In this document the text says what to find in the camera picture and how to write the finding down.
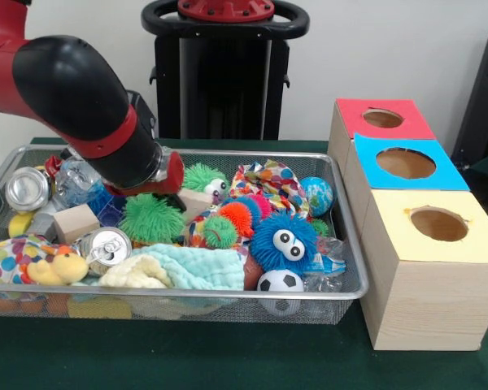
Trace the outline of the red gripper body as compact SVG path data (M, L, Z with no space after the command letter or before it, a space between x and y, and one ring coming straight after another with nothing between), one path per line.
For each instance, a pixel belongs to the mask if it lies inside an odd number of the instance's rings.
M157 172L145 183L133 188L117 188L104 181L107 191L115 196L136 196L139 193L173 195L180 191L185 175L184 163L175 150L165 150Z

